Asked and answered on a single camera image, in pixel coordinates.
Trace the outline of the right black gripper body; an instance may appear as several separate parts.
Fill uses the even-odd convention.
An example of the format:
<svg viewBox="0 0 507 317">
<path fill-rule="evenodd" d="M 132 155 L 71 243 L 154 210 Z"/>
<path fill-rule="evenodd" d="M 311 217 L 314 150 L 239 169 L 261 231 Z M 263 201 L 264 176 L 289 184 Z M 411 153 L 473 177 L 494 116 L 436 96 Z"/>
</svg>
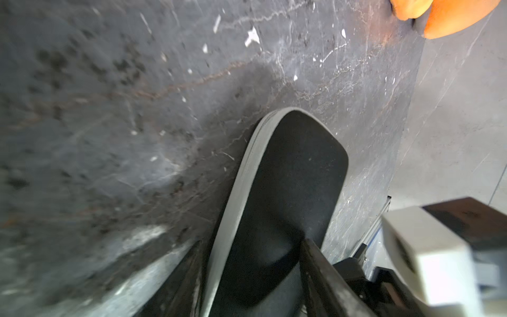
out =
<svg viewBox="0 0 507 317">
<path fill-rule="evenodd" d="M 351 290 L 377 316 L 422 316 L 414 296 L 392 269 L 376 267 L 372 278 L 366 277 L 362 265 L 367 249 L 362 243 L 353 256 L 334 264 Z"/>
</svg>

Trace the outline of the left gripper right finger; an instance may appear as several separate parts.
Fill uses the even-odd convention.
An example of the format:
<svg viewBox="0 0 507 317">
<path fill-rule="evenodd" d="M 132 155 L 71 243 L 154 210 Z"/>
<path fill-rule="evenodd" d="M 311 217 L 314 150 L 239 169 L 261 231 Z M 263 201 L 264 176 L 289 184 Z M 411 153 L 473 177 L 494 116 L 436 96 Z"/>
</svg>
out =
<svg viewBox="0 0 507 317">
<path fill-rule="evenodd" d="M 301 242 L 300 271 L 308 316 L 375 316 L 310 239 Z"/>
</svg>

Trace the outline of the grey sleeve case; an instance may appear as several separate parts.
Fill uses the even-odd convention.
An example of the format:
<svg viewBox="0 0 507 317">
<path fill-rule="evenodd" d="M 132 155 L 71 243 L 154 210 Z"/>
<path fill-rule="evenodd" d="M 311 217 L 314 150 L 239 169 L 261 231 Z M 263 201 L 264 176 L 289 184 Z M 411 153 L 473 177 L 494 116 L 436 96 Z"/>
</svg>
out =
<svg viewBox="0 0 507 317">
<path fill-rule="evenodd" d="M 297 316 L 301 242 L 323 244 L 349 167 L 329 129 L 299 108 L 261 119 L 209 255 L 202 316 Z"/>
</svg>

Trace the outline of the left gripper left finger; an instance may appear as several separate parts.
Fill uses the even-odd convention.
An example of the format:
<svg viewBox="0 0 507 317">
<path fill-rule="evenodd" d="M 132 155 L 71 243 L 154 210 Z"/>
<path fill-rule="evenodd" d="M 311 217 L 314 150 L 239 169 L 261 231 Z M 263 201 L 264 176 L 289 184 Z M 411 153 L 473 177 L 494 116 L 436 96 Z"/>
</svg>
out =
<svg viewBox="0 0 507 317">
<path fill-rule="evenodd" d="M 197 241 L 136 316 L 199 316 L 206 245 Z"/>
</svg>

